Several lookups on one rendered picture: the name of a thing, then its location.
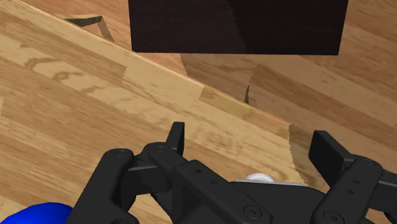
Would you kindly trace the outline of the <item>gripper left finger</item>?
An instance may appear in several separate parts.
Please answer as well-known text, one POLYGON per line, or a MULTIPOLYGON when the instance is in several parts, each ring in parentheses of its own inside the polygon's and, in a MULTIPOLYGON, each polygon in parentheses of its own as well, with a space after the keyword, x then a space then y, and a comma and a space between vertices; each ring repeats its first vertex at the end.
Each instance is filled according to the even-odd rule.
POLYGON ((198 160, 183 157, 185 125, 172 124, 165 142, 138 155, 105 152, 66 224, 140 224, 129 213, 138 195, 150 194, 173 224, 271 224, 271 214, 198 160))

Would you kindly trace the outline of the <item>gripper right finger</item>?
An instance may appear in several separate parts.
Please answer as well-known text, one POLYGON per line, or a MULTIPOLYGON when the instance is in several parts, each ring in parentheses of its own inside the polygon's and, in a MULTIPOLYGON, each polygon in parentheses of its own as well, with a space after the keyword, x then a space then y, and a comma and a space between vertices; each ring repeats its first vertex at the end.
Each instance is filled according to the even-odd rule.
POLYGON ((375 224, 369 209, 397 224, 397 174, 378 162, 348 152, 324 130, 313 132, 309 159, 330 189, 313 211, 310 224, 375 224))

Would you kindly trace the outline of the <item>blue round object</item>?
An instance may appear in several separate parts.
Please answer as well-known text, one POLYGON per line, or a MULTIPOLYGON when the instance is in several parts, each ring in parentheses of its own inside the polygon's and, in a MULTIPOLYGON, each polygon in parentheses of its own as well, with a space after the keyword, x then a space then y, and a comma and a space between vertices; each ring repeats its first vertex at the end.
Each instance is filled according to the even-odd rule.
POLYGON ((58 202, 34 204, 8 216, 0 224, 65 224, 72 210, 71 206, 58 202))

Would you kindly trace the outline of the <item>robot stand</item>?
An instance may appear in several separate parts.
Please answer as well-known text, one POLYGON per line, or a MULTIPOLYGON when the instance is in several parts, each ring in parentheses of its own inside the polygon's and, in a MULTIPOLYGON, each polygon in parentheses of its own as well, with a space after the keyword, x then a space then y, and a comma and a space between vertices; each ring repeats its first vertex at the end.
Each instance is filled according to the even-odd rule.
POLYGON ((349 0, 129 0, 139 53, 338 55, 349 0))

